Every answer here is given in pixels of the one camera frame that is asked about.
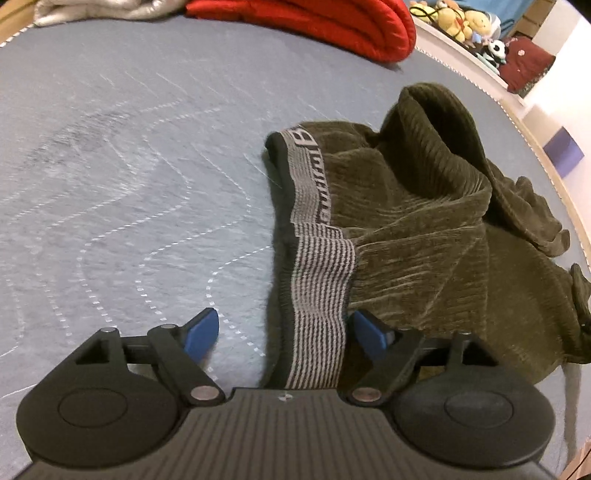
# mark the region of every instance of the ribbed black plate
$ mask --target ribbed black plate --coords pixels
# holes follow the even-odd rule
[[[475,472],[430,460],[396,435],[378,410],[334,390],[235,391],[197,408],[160,450],[102,471],[39,462],[19,480],[550,480],[537,465]]]

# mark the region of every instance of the white blanket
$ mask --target white blanket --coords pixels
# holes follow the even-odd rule
[[[34,23],[46,27],[86,18],[152,20],[178,12],[185,4],[186,0],[40,0]]]

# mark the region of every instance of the gray bed sheet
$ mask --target gray bed sheet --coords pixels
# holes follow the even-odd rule
[[[386,69],[295,35],[185,18],[35,29],[2,48],[0,478],[28,463],[19,401],[100,327],[137,335],[213,306],[222,323],[207,371],[226,390],[259,384],[277,348],[267,316],[281,194],[265,136],[304,119],[379,128],[420,81],[464,101],[489,158],[528,176],[573,233],[558,263],[585,265],[502,109],[420,52]],[[589,434],[589,385],[590,369],[572,365],[539,385],[557,413],[543,460],[554,472]]]

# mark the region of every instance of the red cushion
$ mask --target red cushion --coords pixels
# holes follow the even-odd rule
[[[405,59],[417,38],[403,0],[193,0],[187,15],[295,31],[381,62]]]
[[[499,73],[507,82],[507,90],[511,93],[519,92],[529,82],[542,75],[556,59],[528,37],[521,35],[511,38],[506,45],[507,63],[500,66]]]

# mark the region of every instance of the panda plush toy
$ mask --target panda plush toy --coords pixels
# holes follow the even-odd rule
[[[478,59],[499,75],[499,66],[507,63],[506,47],[501,40],[490,42],[481,53],[477,53]]]

